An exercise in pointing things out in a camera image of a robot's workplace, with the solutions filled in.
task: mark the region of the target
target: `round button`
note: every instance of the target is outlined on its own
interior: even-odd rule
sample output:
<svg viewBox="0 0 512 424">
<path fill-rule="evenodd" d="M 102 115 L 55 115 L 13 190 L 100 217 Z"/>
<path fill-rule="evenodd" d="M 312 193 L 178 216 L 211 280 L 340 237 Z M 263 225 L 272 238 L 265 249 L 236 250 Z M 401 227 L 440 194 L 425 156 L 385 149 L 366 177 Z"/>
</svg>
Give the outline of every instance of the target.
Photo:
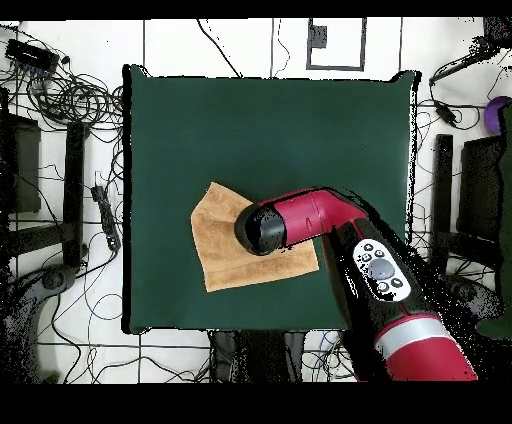
<svg viewBox="0 0 512 424">
<path fill-rule="evenodd" d="M 386 259 L 374 259 L 368 265 L 368 275 L 374 280 L 387 280 L 395 275 L 395 268 Z"/>
<path fill-rule="evenodd" d="M 378 285 L 377 285 L 377 290 L 380 291 L 381 293 L 386 293 L 388 290 L 389 290 L 389 285 L 388 283 L 385 283 L 384 281 L 381 281 Z"/>
<path fill-rule="evenodd" d="M 402 286 L 404 285 L 404 283 L 402 283 L 402 281 L 401 281 L 401 280 L 399 280 L 398 278 L 393 278 L 393 279 L 391 280 L 391 285 L 392 285 L 393 287 L 396 287 L 396 288 L 398 289 L 399 287 L 402 287 Z"/>
</svg>

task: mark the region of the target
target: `black stand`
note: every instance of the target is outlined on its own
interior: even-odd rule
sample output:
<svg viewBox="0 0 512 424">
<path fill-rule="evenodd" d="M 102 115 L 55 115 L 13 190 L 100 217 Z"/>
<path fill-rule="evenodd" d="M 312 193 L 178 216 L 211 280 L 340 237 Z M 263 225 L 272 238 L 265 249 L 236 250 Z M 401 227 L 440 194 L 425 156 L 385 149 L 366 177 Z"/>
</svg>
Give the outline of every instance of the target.
<svg viewBox="0 0 512 424">
<path fill-rule="evenodd" d="M 455 298 L 470 309 L 476 318 L 496 318 L 501 315 L 502 305 L 501 300 L 493 291 L 471 279 L 458 275 L 446 275 L 450 254 L 466 258 L 471 262 L 478 262 L 491 269 L 497 269 L 502 261 L 498 243 L 478 238 L 469 232 L 450 231 L 452 161 L 453 136 L 438 134 L 434 145 L 432 169 L 432 238 L 429 262 L 437 273 L 444 276 L 444 280 Z"/>
<path fill-rule="evenodd" d="M 0 152 L 15 152 L 14 116 L 7 110 L 8 91 L 0 88 Z M 61 225 L 27 228 L 9 232 L 0 228 L 0 255 L 9 257 L 33 252 L 62 243 L 63 264 L 42 270 L 42 277 L 18 284 L 0 281 L 0 381 L 2 383 L 40 382 L 35 341 L 37 323 L 44 302 L 70 288 L 83 256 L 83 174 L 84 142 L 88 130 L 81 122 L 69 123 L 66 137 L 66 169 L 64 175 L 64 204 Z M 0 175 L 17 175 L 14 155 L 3 156 Z"/>
</svg>

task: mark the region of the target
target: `cloth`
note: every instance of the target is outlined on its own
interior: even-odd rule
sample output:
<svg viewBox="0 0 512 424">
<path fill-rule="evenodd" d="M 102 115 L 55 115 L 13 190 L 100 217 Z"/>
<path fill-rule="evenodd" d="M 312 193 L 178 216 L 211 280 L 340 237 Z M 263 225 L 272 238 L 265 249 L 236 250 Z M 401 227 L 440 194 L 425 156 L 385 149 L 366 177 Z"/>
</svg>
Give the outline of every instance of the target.
<svg viewBox="0 0 512 424">
<path fill-rule="evenodd" d="M 250 204 L 237 193 L 212 182 L 192 212 L 192 234 L 208 292 L 318 271 L 311 240 L 267 256 L 248 253 L 235 237 L 234 223 Z"/>
</svg>

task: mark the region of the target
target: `green table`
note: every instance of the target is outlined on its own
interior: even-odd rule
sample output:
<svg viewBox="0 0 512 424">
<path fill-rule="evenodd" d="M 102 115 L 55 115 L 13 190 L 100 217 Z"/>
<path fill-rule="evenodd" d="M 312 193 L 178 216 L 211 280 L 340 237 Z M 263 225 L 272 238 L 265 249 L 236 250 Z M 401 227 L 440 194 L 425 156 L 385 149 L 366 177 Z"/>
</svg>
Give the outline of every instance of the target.
<svg viewBox="0 0 512 424">
<path fill-rule="evenodd" d="M 151 78 L 137 66 L 123 73 L 132 102 L 123 317 L 130 331 L 345 328 L 320 240 L 318 272 L 207 293 L 190 214 L 211 181 L 254 201 L 314 185 L 346 187 L 405 234 L 419 74 L 375 82 Z"/>
</svg>

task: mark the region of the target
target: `black cable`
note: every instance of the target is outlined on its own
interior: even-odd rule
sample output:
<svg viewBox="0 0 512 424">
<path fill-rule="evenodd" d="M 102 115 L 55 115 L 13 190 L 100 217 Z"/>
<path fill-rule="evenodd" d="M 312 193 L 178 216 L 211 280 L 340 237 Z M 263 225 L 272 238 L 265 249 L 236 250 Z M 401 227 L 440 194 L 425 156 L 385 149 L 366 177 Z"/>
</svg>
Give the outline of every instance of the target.
<svg viewBox="0 0 512 424">
<path fill-rule="evenodd" d="M 283 68 L 282 68 L 282 69 L 279 69 L 279 71 L 277 71 L 277 72 L 275 73 L 274 78 L 276 78 L 276 77 L 277 77 L 277 74 L 278 74 L 279 72 L 282 72 L 282 71 L 284 71 L 284 70 L 286 69 L 286 67 L 288 66 L 288 61 L 290 60 L 290 57 L 291 57 L 291 56 L 290 56 L 290 52 L 288 51 L 288 49 L 284 46 L 284 44 L 283 44 L 283 43 L 281 43 L 281 39 L 280 39 L 280 33 L 281 33 L 281 21 L 282 21 L 282 18 L 280 18 L 280 19 L 279 19 L 279 27 L 278 27 L 278 29 L 277 29 L 277 42 L 281 45 L 281 47 L 282 47 L 283 49 L 285 49 L 285 50 L 286 50 L 286 54 L 288 55 L 288 58 L 286 59 L 286 63 L 284 64 Z"/>
<path fill-rule="evenodd" d="M 487 93 L 487 100 L 491 101 L 491 98 L 489 95 L 491 94 L 491 91 L 494 90 L 494 87 L 496 87 L 496 84 L 498 83 L 498 80 L 500 79 L 501 74 L 503 71 L 505 71 L 507 68 L 501 68 L 501 71 L 498 73 L 498 76 L 496 77 L 496 80 L 494 81 L 494 84 L 492 85 L 491 89 Z"/>
<path fill-rule="evenodd" d="M 224 52 L 222 51 L 222 49 L 220 48 L 220 46 L 216 43 L 216 41 L 210 36 L 210 34 L 208 34 L 203 26 L 201 25 L 201 21 L 199 19 L 196 19 L 197 21 L 197 25 L 199 25 L 199 28 L 201 29 L 201 32 L 206 35 L 206 37 L 208 37 L 208 39 L 213 43 L 213 45 L 215 47 L 217 47 L 217 50 L 220 52 L 220 54 L 222 55 L 222 57 L 224 58 L 224 60 L 227 62 L 227 64 L 229 65 L 229 67 L 233 70 L 233 72 L 235 73 L 235 75 L 238 77 L 238 78 L 241 78 L 242 75 L 239 74 L 236 69 L 233 67 L 233 65 L 231 64 L 231 62 L 228 60 L 228 58 L 226 57 L 226 55 L 224 54 Z"/>
<path fill-rule="evenodd" d="M 148 356 L 141 356 L 140 358 L 135 358 L 131 361 L 128 361 L 128 362 L 123 362 L 121 364 L 110 364 L 110 365 L 106 365 L 105 367 L 103 367 L 100 372 L 96 375 L 96 377 L 94 377 L 94 380 L 92 381 L 91 384 L 95 384 L 96 382 L 98 382 L 98 379 L 100 378 L 101 374 L 103 374 L 103 372 L 109 368 L 120 368 L 120 367 L 125 367 L 127 365 L 131 365 L 131 364 L 134 364 L 142 359 L 145 359 L 149 362 L 151 362 L 153 365 L 155 365 L 157 368 L 161 369 L 162 371 L 165 371 L 165 372 L 168 372 L 170 374 L 173 374 L 174 377 L 173 378 L 179 378 L 181 381 L 184 381 L 184 382 L 191 382 L 191 383 L 196 383 L 197 381 L 195 381 L 194 379 L 186 379 L 186 378 L 183 378 L 181 377 L 182 374 L 185 374 L 185 373 L 191 373 L 191 371 L 182 371 L 180 373 L 177 373 L 176 371 L 173 371 L 173 370 L 170 370 L 162 365 L 160 365 L 158 362 L 156 362 L 154 359 L 148 357 Z"/>
<path fill-rule="evenodd" d="M 72 345 L 73 347 L 75 347 L 77 350 L 78 350 L 78 357 L 76 358 L 73 366 L 69 369 L 68 373 L 66 374 L 66 377 L 64 377 L 64 381 L 63 381 L 63 384 L 67 384 L 68 383 L 68 378 L 71 374 L 71 372 L 75 369 L 76 365 L 78 364 L 78 361 L 80 360 L 80 358 L 82 357 L 82 350 L 80 349 L 79 346 L 76 345 L 76 343 L 72 342 L 71 340 L 69 340 L 68 338 L 64 337 L 58 330 L 57 330 L 57 327 L 55 327 L 55 316 L 57 315 L 57 312 L 59 310 L 59 307 L 60 307 L 60 293 L 57 295 L 57 307 L 55 308 L 55 311 L 53 312 L 53 315 L 52 315 L 52 321 L 51 321 L 51 326 L 53 328 L 53 331 L 55 332 L 55 334 L 57 334 L 57 336 L 59 336 L 62 340 L 64 340 L 65 342 L 69 343 L 70 345 Z"/>
</svg>

